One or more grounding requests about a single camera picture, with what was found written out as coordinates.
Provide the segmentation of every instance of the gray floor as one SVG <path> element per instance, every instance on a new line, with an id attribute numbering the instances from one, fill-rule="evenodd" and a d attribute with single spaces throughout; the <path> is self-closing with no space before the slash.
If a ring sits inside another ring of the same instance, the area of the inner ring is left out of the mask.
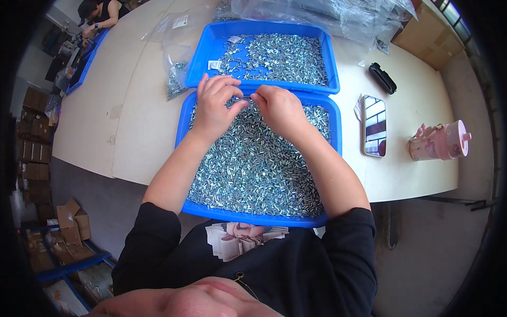
<path id="1" fill-rule="evenodd" d="M 145 185 L 110 179 L 55 157 L 51 159 L 53 205 L 74 198 L 90 219 L 93 242 L 118 259 L 132 229 L 146 190 Z M 181 214 L 182 238 L 206 218 Z"/>
<path id="2" fill-rule="evenodd" d="M 54 205 L 73 197 L 90 217 L 92 240 L 118 258 L 146 186 L 110 179 L 52 158 Z M 389 250 L 382 210 L 372 205 L 377 225 L 376 316 L 435 316 L 452 299 L 474 260 L 487 210 L 408 199 L 389 203 L 400 211 L 400 242 Z M 206 219 L 180 214 L 182 237 Z"/>

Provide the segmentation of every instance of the white table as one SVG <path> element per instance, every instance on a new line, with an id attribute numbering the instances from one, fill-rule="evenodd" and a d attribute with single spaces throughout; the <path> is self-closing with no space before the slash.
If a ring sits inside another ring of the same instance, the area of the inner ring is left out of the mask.
<path id="1" fill-rule="evenodd" d="M 183 12 L 205 0 L 151 0 L 123 17 L 102 42 L 85 82 L 62 101 L 53 156 L 89 171 L 149 184 L 174 149 L 179 112 L 193 90 L 167 102 L 162 46 L 141 41 L 167 12 Z M 189 38 L 198 40 L 200 34 Z M 343 158 L 363 183 L 371 202 L 406 199 L 457 188 L 458 160 L 414 162 L 407 142 L 421 123 L 454 121 L 439 72 L 407 51 L 369 53 L 396 82 L 388 95 L 367 67 L 342 62 L 334 45 L 341 90 L 331 95 L 342 118 Z M 360 123 L 353 108 L 361 94 L 385 100 L 385 158 L 361 153 Z"/>

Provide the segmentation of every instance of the black cap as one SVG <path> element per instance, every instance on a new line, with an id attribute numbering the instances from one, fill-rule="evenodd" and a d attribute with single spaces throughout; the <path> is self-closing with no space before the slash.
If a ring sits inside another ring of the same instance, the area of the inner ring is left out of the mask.
<path id="1" fill-rule="evenodd" d="M 85 19 L 88 19 L 92 12 L 97 9 L 97 5 L 101 3 L 100 0 L 83 0 L 78 7 L 79 17 L 81 18 L 81 22 L 78 26 L 81 26 L 85 23 Z"/>

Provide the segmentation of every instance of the label on bag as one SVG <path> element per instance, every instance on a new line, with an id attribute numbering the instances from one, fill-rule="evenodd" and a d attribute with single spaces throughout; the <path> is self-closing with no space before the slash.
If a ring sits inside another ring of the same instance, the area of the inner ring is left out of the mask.
<path id="1" fill-rule="evenodd" d="M 177 18 L 173 23 L 172 23 L 172 28 L 177 28 L 177 27 L 180 27 L 180 26 L 185 26 L 187 25 L 187 20 L 189 18 L 189 15 L 184 15 L 182 17 L 179 17 Z"/>
<path id="2" fill-rule="evenodd" d="M 240 37 L 237 37 L 237 36 L 231 36 L 228 41 L 231 42 L 231 43 L 237 43 L 238 41 L 240 41 L 241 38 Z"/>
<path id="3" fill-rule="evenodd" d="M 210 69 L 220 69 L 220 65 L 222 64 L 221 60 L 209 60 L 208 61 L 208 70 Z"/>

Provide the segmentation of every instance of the smartphone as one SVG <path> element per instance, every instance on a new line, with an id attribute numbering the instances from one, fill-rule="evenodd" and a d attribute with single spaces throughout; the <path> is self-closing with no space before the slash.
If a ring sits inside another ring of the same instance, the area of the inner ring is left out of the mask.
<path id="1" fill-rule="evenodd" d="M 385 102 L 365 95 L 363 99 L 363 153 L 384 157 L 386 150 L 387 125 Z"/>

